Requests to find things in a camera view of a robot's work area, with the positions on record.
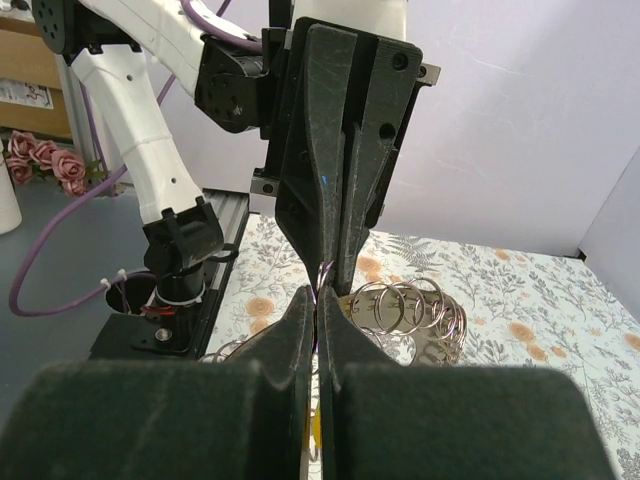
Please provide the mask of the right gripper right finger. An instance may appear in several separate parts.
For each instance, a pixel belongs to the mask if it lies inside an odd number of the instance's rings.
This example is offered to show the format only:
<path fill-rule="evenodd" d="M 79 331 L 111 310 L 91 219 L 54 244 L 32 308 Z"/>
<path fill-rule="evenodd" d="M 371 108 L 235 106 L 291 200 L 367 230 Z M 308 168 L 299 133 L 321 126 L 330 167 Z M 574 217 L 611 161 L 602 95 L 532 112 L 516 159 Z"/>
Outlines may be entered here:
<path fill-rule="evenodd" d="M 560 371 L 401 366 L 317 301 L 326 479 L 610 479 L 586 400 Z"/>

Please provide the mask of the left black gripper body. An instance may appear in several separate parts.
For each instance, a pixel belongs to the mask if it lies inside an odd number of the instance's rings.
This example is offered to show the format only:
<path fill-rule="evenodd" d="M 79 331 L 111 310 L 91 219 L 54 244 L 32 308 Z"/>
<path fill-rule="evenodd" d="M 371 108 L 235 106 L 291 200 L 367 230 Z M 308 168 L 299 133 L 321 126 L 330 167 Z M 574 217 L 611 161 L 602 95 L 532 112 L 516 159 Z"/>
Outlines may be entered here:
<path fill-rule="evenodd" d="M 352 28 L 314 17 L 302 17 L 298 19 L 294 28 L 297 24 L 330 24 L 354 32 L 358 36 L 353 73 L 349 87 L 348 108 L 345 111 L 344 121 L 344 133 L 347 135 L 345 173 L 343 177 L 345 181 L 348 154 L 351 148 L 349 134 L 353 131 L 350 122 L 362 111 L 362 109 L 357 106 L 357 103 L 363 100 L 366 94 L 366 87 L 363 85 L 364 74 L 371 67 L 371 53 L 374 50 L 376 38 L 379 36 L 390 39 L 393 38 L 386 34 L 372 33 L 362 28 Z M 291 30 L 288 38 L 280 37 L 273 28 L 265 32 L 265 38 L 268 44 L 264 48 L 263 60 L 268 72 L 262 81 L 261 87 L 263 91 L 259 97 L 267 103 L 266 106 L 261 109 L 264 116 L 261 122 L 261 135 L 264 139 L 268 140 L 269 147 L 266 163 L 263 168 L 255 170 L 251 183 L 252 192 L 259 195 L 274 196 L 279 191 L 282 160 L 291 112 L 292 88 L 287 85 L 287 71 L 289 70 L 294 28 Z M 401 132 L 398 135 L 397 144 L 392 149 L 392 156 L 376 189 L 375 202 L 368 211 L 366 219 L 367 225 L 376 224 L 381 215 L 384 200 L 418 93 L 423 87 L 434 86 L 439 79 L 439 75 L 439 67 L 425 64 L 421 61 L 419 72 L 416 75 L 412 100 L 407 110 L 407 115 L 404 118 Z"/>

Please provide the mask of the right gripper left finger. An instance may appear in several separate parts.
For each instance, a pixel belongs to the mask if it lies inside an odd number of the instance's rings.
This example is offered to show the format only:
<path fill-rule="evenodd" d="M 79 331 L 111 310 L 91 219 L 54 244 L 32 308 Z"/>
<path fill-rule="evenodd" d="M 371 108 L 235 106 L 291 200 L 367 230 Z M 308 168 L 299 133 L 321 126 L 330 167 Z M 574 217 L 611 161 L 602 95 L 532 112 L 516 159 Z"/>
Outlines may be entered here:
<path fill-rule="evenodd" d="M 314 304 L 221 363 L 87 361 L 41 371 L 1 435 L 5 479 L 300 479 Z"/>

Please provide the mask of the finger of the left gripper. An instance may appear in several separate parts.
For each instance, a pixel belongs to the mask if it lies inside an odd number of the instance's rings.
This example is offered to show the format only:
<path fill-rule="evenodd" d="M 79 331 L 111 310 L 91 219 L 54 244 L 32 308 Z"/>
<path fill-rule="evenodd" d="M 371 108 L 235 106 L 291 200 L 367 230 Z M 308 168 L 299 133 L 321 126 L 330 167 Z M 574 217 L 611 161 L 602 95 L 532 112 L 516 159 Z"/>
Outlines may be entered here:
<path fill-rule="evenodd" d="M 345 111 L 358 36 L 330 24 L 297 24 L 287 85 L 291 112 L 282 160 L 276 221 L 310 279 L 330 267 L 338 293 L 351 287 L 340 258 Z"/>
<path fill-rule="evenodd" d="M 368 211 L 407 115 L 422 53 L 410 43 L 379 36 L 371 58 L 363 80 L 366 94 L 357 103 L 362 111 L 350 122 L 353 131 L 334 276 L 339 295 L 351 290 L 357 256 L 367 236 Z"/>

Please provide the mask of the silver keyring with keys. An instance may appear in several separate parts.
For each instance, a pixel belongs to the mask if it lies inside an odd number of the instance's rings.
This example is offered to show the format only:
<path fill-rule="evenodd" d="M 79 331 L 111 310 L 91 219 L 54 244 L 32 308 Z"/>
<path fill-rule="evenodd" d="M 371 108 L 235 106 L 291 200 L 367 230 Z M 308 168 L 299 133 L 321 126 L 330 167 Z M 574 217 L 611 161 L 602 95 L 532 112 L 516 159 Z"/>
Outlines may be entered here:
<path fill-rule="evenodd" d="M 369 281 L 340 305 L 351 325 L 403 366 L 453 365 L 466 341 L 465 310 L 429 278 Z"/>

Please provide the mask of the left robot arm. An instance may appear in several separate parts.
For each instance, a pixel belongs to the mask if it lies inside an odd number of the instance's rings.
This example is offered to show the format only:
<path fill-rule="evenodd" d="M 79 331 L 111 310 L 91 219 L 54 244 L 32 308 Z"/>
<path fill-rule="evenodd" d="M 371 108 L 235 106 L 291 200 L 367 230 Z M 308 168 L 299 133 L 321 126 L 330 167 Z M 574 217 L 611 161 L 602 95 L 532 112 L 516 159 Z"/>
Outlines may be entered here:
<path fill-rule="evenodd" d="M 196 1 L 36 1 L 46 45 L 96 101 L 138 195 L 156 298 L 188 305 L 222 230 L 189 174 L 147 72 L 154 56 L 224 131 L 268 143 L 253 190 L 317 289 L 352 286 L 417 96 L 434 85 L 403 1 L 273 1 L 253 35 Z"/>

